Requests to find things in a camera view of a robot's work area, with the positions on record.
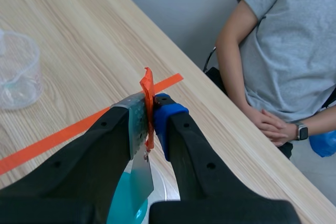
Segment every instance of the white wall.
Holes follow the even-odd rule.
[[[236,0],[133,0],[199,67]]]

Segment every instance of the black chair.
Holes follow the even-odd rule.
[[[211,53],[209,54],[208,58],[206,59],[204,68],[203,68],[203,72],[223,91],[225,92],[225,88],[222,82],[222,78],[220,77],[220,73],[219,70],[215,67],[212,67],[210,69],[208,69],[208,64],[209,61],[211,59],[211,56],[214,54],[214,52],[216,51],[216,47],[214,47],[214,49],[212,49]],[[333,103],[334,101],[336,101],[336,88],[334,89],[334,91],[331,93],[331,95],[329,96],[329,98],[325,101],[325,103],[322,106],[323,108],[328,108],[329,105],[331,103]]]

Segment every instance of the plastic measuring cup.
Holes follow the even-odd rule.
[[[20,109],[43,91],[39,49],[26,35],[0,30],[0,109]]]

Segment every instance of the blue liquid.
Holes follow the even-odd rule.
[[[107,224],[140,224],[145,218],[148,200],[142,204],[140,209],[133,209],[130,177],[129,173],[121,175],[114,193]]]

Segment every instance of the hand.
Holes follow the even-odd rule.
[[[242,109],[242,112],[263,132],[269,139],[288,138],[280,130],[286,128],[286,123],[279,118],[266,115],[251,106]]]
[[[262,110],[261,111],[262,114],[269,116],[270,118],[276,119],[278,121],[282,121],[280,118],[278,118],[277,116],[267,112],[266,110]],[[297,137],[297,126],[293,123],[288,123],[287,127],[284,129],[281,129],[280,132],[287,135],[288,137],[284,137],[284,138],[270,138],[270,140],[274,143],[274,145],[276,147],[280,147],[283,146],[285,143],[287,143],[288,141],[292,141],[295,140],[295,138]]]

